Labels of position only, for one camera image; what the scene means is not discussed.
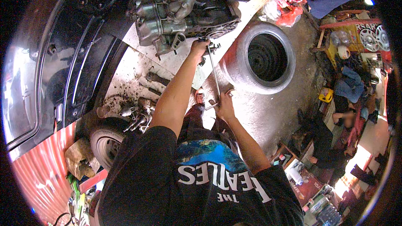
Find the metal rod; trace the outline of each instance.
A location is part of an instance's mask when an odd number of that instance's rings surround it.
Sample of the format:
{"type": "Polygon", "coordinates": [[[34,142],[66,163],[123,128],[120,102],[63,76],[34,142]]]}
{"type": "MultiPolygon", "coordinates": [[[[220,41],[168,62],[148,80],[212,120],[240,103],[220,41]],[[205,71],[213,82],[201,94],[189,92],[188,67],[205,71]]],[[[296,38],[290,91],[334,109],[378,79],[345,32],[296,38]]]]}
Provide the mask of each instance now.
{"type": "Polygon", "coordinates": [[[218,89],[218,99],[219,99],[219,95],[221,94],[221,91],[219,90],[218,79],[216,78],[214,62],[212,61],[212,56],[211,56],[211,49],[209,49],[209,46],[207,46],[207,48],[208,48],[208,53],[209,53],[209,59],[211,60],[212,71],[214,72],[215,83],[216,83],[216,88],[218,89]]]}
{"type": "Polygon", "coordinates": [[[219,102],[217,102],[217,103],[213,104],[212,106],[210,106],[210,107],[208,107],[208,108],[205,108],[205,111],[210,110],[211,108],[213,108],[213,107],[217,106],[218,104],[219,104],[219,102]]]}

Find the car engine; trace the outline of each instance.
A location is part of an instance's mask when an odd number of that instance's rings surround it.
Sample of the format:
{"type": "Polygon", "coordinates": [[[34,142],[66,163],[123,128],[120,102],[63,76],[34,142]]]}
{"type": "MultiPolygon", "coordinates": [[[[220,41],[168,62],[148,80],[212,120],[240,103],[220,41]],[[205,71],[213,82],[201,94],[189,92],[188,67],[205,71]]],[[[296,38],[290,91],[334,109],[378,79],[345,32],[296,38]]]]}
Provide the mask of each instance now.
{"type": "Polygon", "coordinates": [[[230,1],[249,0],[130,0],[126,13],[140,46],[154,45],[159,57],[176,52],[186,38],[219,38],[233,31],[240,18],[230,1]]]}

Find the red corrugated wall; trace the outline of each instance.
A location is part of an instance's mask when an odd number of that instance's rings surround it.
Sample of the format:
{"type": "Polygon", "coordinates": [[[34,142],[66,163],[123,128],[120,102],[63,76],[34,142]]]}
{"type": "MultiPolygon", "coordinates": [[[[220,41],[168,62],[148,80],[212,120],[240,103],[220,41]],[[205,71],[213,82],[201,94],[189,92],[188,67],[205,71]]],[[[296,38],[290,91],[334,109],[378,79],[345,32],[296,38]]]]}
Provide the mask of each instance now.
{"type": "MultiPolygon", "coordinates": [[[[64,152],[74,143],[75,127],[74,122],[59,130],[13,162],[27,201],[44,222],[55,223],[60,214],[68,212],[72,189],[65,178],[64,152]]],[[[64,216],[58,225],[64,225],[69,219],[64,216]]]]}

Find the jeans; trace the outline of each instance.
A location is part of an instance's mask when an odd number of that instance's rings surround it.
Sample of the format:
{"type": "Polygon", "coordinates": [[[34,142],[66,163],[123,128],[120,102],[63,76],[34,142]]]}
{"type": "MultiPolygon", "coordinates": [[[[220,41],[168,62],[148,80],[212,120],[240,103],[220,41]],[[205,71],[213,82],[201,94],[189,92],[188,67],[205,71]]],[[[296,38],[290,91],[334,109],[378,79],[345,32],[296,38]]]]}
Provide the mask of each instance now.
{"type": "Polygon", "coordinates": [[[364,84],[360,76],[348,67],[343,68],[342,74],[347,77],[336,81],[334,93],[356,103],[364,91],[364,84]]]}
{"type": "Polygon", "coordinates": [[[229,125],[220,118],[216,118],[211,130],[204,128],[202,115],[205,105],[198,103],[193,105],[184,116],[183,125],[177,139],[177,143],[183,143],[191,140],[219,140],[225,143],[232,151],[237,154],[234,142],[236,137],[229,125]]]}

